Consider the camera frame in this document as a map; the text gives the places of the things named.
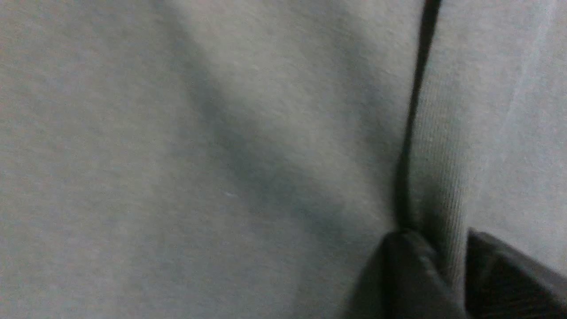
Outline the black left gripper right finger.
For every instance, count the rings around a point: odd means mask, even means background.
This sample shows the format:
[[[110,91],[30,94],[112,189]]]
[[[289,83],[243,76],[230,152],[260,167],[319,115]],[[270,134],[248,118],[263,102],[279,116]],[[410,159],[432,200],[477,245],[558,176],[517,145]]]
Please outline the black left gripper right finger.
[[[484,232],[470,231],[466,310],[474,319],[564,319],[566,277]]]

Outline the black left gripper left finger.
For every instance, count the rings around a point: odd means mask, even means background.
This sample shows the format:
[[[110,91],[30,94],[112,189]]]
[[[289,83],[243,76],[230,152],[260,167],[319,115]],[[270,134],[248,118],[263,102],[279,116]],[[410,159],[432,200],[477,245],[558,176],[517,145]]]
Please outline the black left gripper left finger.
[[[387,234],[363,268],[350,298],[352,319],[467,319],[442,279],[437,254],[419,234]]]

